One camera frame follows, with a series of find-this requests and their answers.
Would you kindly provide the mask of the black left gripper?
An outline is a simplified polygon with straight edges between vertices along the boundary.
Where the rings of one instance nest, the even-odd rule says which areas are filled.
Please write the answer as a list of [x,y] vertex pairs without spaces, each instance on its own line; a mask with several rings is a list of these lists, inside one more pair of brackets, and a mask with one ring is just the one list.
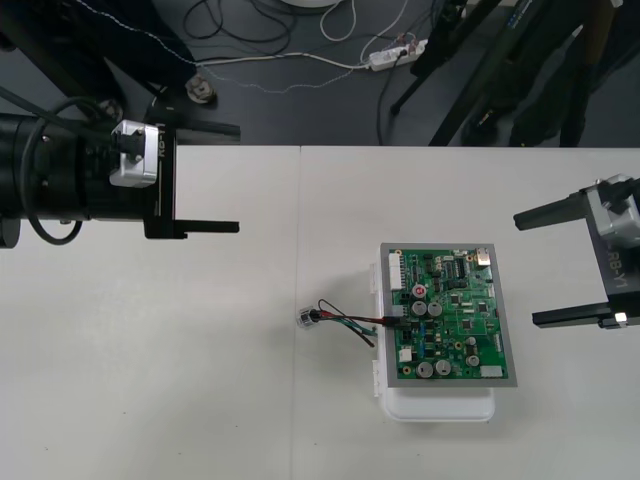
[[240,223],[236,221],[176,221],[177,142],[239,145],[241,130],[236,125],[206,121],[177,128],[172,112],[154,100],[141,121],[121,120],[109,131],[106,144],[85,155],[87,217],[140,222],[150,239],[182,240],[190,233],[237,234]]

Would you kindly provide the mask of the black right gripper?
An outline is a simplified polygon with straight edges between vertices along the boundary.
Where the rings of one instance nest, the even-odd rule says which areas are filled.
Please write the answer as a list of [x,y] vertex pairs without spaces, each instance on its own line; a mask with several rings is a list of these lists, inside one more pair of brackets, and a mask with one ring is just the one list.
[[586,216],[607,296],[595,303],[535,312],[538,328],[597,325],[620,329],[639,324],[639,207],[633,194],[618,204],[601,199],[596,187],[513,216],[520,231],[583,220]]

